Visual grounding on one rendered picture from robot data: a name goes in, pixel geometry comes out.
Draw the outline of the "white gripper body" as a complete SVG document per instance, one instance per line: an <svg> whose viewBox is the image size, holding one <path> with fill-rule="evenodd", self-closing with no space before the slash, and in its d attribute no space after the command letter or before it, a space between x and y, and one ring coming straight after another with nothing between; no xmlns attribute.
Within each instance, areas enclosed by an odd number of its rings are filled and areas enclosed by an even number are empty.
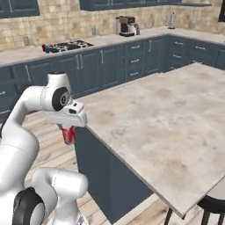
<svg viewBox="0 0 225 225"><path fill-rule="evenodd" d="M67 112L47 112L47 120L64 126L85 127L87 124L84 110L79 112L69 109Z"/></svg>

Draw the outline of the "blue kitchen island cabinet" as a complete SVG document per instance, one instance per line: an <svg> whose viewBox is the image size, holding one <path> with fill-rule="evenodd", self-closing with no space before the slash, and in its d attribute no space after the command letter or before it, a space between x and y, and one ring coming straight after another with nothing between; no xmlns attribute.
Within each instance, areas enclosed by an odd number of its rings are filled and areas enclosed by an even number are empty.
<svg viewBox="0 0 225 225"><path fill-rule="evenodd" d="M153 192L87 128L76 129L76 160L88 192L111 224Z"/></svg>

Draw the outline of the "blue base cupboard run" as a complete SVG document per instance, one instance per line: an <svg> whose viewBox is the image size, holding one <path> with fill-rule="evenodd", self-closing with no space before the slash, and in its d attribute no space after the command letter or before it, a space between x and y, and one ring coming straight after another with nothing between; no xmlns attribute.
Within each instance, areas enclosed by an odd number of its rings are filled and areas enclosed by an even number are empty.
<svg viewBox="0 0 225 225"><path fill-rule="evenodd" d="M178 36L170 36L168 44L168 70L195 62L225 70L225 45Z"/></svg>
<svg viewBox="0 0 225 225"><path fill-rule="evenodd" d="M47 74L68 74L72 96L80 98L114 85L165 70L167 35L129 41L78 53L0 67L0 123L21 92L47 84Z"/></svg>

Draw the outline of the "black gas hob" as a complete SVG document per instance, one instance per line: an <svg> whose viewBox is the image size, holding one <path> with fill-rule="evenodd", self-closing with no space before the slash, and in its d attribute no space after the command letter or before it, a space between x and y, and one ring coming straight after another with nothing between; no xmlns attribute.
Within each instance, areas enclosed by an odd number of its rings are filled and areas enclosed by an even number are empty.
<svg viewBox="0 0 225 225"><path fill-rule="evenodd" d="M47 46L50 47L50 53L59 53L79 48L93 47L93 44L85 42L83 40L70 40Z"/></svg>

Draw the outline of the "black and silver coffee machine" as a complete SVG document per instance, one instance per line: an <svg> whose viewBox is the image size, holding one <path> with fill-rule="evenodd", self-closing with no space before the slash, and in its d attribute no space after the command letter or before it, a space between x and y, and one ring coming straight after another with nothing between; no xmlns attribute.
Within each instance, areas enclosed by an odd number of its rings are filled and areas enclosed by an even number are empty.
<svg viewBox="0 0 225 225"><path fill-rule="evenodd" d="M115 19L115 33L123 37L132 37L140 34L140 27L135 23L135 17L118 16Z"/></svg>

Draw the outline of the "black stool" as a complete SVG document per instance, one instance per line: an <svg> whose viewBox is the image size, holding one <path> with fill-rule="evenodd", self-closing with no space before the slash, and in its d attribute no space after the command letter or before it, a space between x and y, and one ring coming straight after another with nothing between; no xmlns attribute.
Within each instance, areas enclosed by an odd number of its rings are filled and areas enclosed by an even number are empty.
<svg viewBox="0 0 225 225"><path fill-rule="evenodd" d="M222 225L225 219L225 200L216 199L206 195L198 206L204 210L201 225L207 225L210 214L218 214L219 220L217 225Z"/></svg>

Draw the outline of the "blue wall cupboard run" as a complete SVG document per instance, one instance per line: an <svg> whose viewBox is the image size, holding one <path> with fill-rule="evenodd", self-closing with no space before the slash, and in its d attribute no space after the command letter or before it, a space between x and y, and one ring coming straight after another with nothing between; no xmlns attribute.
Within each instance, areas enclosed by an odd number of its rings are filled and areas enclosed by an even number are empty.
<svg viewBox="0 0 225 225"><path fill-rule="evenodd" d="M105 11L135 7L180 4L182 0L79 0L82 11Z"/></svg>

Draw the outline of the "dark wall shelf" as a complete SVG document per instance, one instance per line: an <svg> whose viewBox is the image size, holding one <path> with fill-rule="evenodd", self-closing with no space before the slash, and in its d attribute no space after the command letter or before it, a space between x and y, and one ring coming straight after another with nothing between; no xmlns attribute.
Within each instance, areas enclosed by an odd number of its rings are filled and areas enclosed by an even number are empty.
<svg viewBox="0 0 225 225"><path fill-rule="evenodd" d="M181 6L187 6L187 7L208 7L212 6L211 4L205 4L205 3L180 3Z"/></svg>

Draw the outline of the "black wall appliance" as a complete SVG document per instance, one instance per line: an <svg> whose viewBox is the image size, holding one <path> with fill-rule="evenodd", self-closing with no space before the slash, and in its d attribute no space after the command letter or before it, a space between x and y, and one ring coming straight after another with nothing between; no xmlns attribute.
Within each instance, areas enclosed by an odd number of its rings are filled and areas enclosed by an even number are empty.
<svg viewBox="0 0 225 225"><path fill-rule="evenodd" d="M218 22L225 22L225 0L222 0Z"/></svg>

